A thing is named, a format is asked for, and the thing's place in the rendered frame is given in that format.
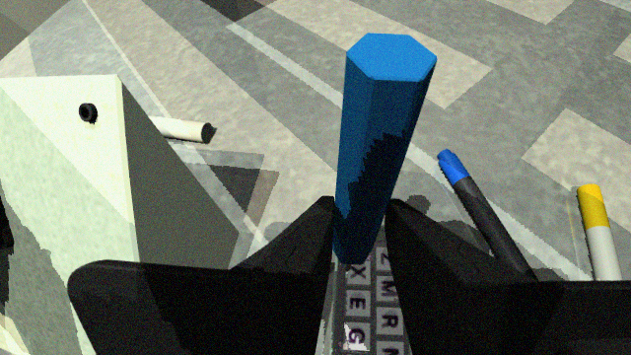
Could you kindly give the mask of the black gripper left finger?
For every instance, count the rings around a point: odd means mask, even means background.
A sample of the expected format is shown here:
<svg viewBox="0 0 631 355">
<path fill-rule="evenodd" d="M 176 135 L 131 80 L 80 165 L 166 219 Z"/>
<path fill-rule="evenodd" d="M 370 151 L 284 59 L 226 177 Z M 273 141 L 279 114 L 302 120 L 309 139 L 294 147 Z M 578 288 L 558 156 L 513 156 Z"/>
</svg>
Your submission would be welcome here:
<svg viewBox="0 0 631 355">
<path fill-rule="evenodd" d="M 185 355 L 315 355 L 334 197 L 227 269 L 103 259 L 67 293 L 95 353 L 105 344 Z"/>
</svg>

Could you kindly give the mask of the grey keyboard with white letter keys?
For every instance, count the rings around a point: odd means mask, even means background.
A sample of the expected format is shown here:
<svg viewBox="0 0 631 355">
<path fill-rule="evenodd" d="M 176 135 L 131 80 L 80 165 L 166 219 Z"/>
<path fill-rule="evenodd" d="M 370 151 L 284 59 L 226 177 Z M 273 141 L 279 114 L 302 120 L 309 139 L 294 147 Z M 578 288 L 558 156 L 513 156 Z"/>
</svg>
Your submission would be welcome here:
<svg viewBox="0 0 631 355">
<path fill-rule="evenodd" d="M 412 355 L 391 275 L 385 225 L 361 265 L 335 255 L 329 355 Z"/>
</svg>

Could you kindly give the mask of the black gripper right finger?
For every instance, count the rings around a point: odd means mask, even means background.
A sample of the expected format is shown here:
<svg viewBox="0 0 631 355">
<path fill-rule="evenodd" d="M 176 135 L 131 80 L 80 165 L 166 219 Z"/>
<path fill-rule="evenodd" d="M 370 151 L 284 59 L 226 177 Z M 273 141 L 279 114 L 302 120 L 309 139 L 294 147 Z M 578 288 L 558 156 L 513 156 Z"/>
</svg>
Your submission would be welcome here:
<svg viewBox="0 0 631 355">
<path fill-rule="evenodd" d="M 534 280 L 400 199 L 385 232 L 412 355 L 555 355 L 631 337 L 631 280 Z"/>
</svg>

